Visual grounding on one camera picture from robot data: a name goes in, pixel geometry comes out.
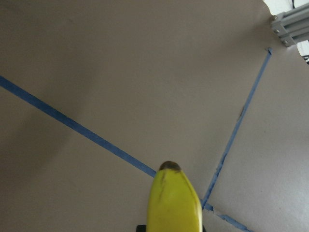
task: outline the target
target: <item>black object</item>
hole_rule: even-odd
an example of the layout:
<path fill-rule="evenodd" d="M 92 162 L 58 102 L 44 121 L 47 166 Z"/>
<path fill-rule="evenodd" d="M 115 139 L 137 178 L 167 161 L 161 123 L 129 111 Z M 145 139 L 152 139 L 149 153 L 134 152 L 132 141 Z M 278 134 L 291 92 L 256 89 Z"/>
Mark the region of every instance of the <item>black object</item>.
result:
<path fill-rule="evenodd" d="M 146 232 L 146 225 L 138 225 L 136 227 L 136 232 Z"/>

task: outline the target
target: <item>yellow banana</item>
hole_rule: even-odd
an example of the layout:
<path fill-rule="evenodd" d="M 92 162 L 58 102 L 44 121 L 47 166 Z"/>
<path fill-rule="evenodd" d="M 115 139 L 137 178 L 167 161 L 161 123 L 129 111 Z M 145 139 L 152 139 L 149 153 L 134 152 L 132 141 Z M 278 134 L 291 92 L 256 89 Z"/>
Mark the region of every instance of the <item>yellow banana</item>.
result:
<path fill-rule="evenodd" d="M 177 163 L 164 162 L 154 177 L 146 231 L 202 232 L 199 198 Z"/>

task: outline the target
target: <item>blue tape strip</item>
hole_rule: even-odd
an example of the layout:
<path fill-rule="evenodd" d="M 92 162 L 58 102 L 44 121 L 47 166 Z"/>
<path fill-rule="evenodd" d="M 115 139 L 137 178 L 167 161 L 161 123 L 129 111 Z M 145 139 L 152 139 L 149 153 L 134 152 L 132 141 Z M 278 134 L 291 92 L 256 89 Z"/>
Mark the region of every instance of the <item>blue tape strip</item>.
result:
<path fill-rule="evenodd" d="M 71 118 L 65 116 L 63 113 L 59 112 L 58 110 L 54 109 L 50 105 L 42 102 L 41 100 L 37 99 L 30 93 L 24 91 L 22 88 L 18 87 L 17 85 L 13 84 L 12 82 L 8 81 L 4 77 L 0 76 L 0 86 L 8 90 L 9 92 L 15 94 L 16 96 L 20 97 L 21 99 L 25 100 L 26 102 L 30 103 L 31 105 L 35 106 L 39 110 L 42 110 L 44 113 L 48 114 L 49 116 L 53 117 L 54 119 L 58 120 L 59 122 L 63 123 L 64 125 L 70 127 L 71 129 L 75 130 L 76 132 L 80 133 L 87 139 L 90 139 L 94 143 L 100 145 L 101 147 L 109 150 L 116 156 L 122 158 L 123 160 L 127 161 L 128 163 L 132 164 L 133 166 L 137 167 L 141 171 L 145 172 L 149 176 L 154 177 L 155 170 L 148 167 L 146 164 L 140 162 L 138 159 L 130 156 L 127 152 L 117 148 L 110 142 L 106 141 L 102 137 L 98 136 L 97 134 L 93 133 L 89 129 L 85 128 L 81 124 L 77 123 L 76 121 L 72 120 Z"/>
<path fill-rule="evenodd" d="M 208 204 L 208 203 L 205 204 L 204 209 L 206 209 L 208 211 L 212 211 L 215 214 L 213 206 Z M 220 217 L 224 221 L 228 222 L 229 224 L 235 226 L 237 229 L 240 229 L 244 232 L 253 232 L 253 231 L 249 230 L 245 225 L 239 223 L 238 221 L 236 221 L 235 219 L 231 218 L 228 215 L 221 215 L 221 214 L 215 214 L 215 215 Z"/>
<path fill-rule="evenodd" d="M 226 147 L 225 147 L 225 150 L 224 150 L 224 153 L 223 153 L 223 155 L 222 155 L 222 157 L 221 157 L 221 159 L 220 159 L 220 162 L 219 162 L 219 165 L 218 165 L 218 167 L 217 167 L 217 169 L 216 169 L 216 172 L 214 173 L 214 175 L 213 175 L 213 177 L 212 177 L 212 180 L 211 180 L 211 183 L 209 184 L 209 187 L 208 187 L 207 192 L 206 192 L 206 194 L 205 194 L 205 197 L 203 198 L 203 201 L 202 201 L 202 208 L 205 207 L 205 204 L 207 203 L 207 201 L 208 201 L 208 199 L 209 199 L 209 197 L 210 197 L 210 195 L 211 195 L 211 192 L 212 192 L 212 190 L 213 190 L 213 187 L 214 187 L 214 185 L 216 184 L 217 178 L 218 178 L 218 176 L 219 176 L 219 174 L 220 174 L 220 171 L 221 171 L 221 169 L 222 169 L 222 167 L 223 167 L 225 158 L 226 158 L 226 156 L 227 156 L 227 154 L 228 154 L 228 152 L 229 152 L 229 150 L 230 150 L 230 148 L 231 148 L 231 146 L 232 146 L 232 144 L 233 144 L 233 141 L 234 141 L 234 139 L 235 139 L 235 137 L 236 137 L 236 134 L 237 134 L 237 132 L 238 132 L 238 129 L 239 129 L 239 127 L 240 127 L 240 125 L 241 125 L 241 122 L 242 122 L 242 120 L 243 120 L 243 118 L 244 118 L 244 116 L 245 116 L 245 114 L 246 114 L 246 112 L 247 112 L 247 109 L 248 109 L 249 104 L 250 104 L 250 102 L 251 102 L 251 100 L 252 100 L 252 97 L 253 97 L 253 95 L 254 95 L 254 92 L 255 92 L 255 90 L 256 90 L 256 88 L 257 88 L 257 85 L 259 84 L 259 81 L 260 81 L 260 79 L 261 79 L 261 77 L 262 77 L 262 75 L 263 75 L 263 73 L 264 73 L 264 70 L 265 70 L 265 68 L 266 68 L 266 66 L 267 66 L 267 64 L 268 64 L 268 62 L 269 62 L 269 59 L 270 59 L 271 55 L 272 55 L 272 49 L 271 49 L 271 48 L 268 48 L 268 49 L 267 49 L 267 56 L 266 56 L 266 58 L 265 58 L 265 60 L 264 60 L 264 63 L 263 63 L 263 65 L 262 65 L 261 69 L 260 69 L 260 72 L 259 72 L 259 74 L 258 74 L 258 76 L 257 76 L 257 78 L 256 78 L 256 80 L 255 80 L 255 82 L 254 82 L 254 84 L 253 84 L 253 86 L 252 86 L 252 88 L 251 88 L 251 91 L 250 91 L 249 96 L 248 96 L 248 98 L 247 98 L 247 100 L 246 100 L 246 103 L 245 103 L 245 105 L 244 105 L 244 107 L 243 107 L 243 110 L 242 110 L 242 112 L 241 112 L 241 115 L 240 115 L 240 117 L 239 117 L 239 119 L 238 119 L 238 121 L 237 121 L 237 123 L 236 123 L 236 125 L 235 125 L 235 127 L 234 127 L 234 130 L 233 130 L 233 132 L 232 132 L 232 134 L 231 134 L 230 139 L 228 140 L 228 143 L 227 143 L 227 145 L 226 145 Z"/>

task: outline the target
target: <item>brown banana tip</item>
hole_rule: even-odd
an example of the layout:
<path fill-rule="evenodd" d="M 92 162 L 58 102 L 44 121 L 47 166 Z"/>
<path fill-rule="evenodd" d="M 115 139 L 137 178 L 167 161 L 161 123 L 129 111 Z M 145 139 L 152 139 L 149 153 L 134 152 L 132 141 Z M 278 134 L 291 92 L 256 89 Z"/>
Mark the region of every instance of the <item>brown banana tip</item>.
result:
<path fill-rule="evenodd" d="M 176 171 L 181 170 L 179 165 L 175 162 L 172 162 L 172 161 L 166 161 L 166 162 L 162 163 L 159 170 L 163 170 L 163 169 L 173 169 L 173 170 L 176 170 Z"/>

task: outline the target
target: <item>banana tip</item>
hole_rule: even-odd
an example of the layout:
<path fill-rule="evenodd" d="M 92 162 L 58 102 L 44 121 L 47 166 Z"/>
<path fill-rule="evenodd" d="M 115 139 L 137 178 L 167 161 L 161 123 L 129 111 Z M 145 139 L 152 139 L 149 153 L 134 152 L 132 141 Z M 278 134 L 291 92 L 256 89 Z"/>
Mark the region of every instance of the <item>banana tip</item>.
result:
<path fill-rule="evenodd" d="M 159 170 L 163 170 L 163 169 L 173 169 L 173 170 L 176 170 L 176 171 L 181 170 L 179 165 L 175 162 L 172 162 L 172 161 L 166 161 L 166 162 L 162 163 Z"/>

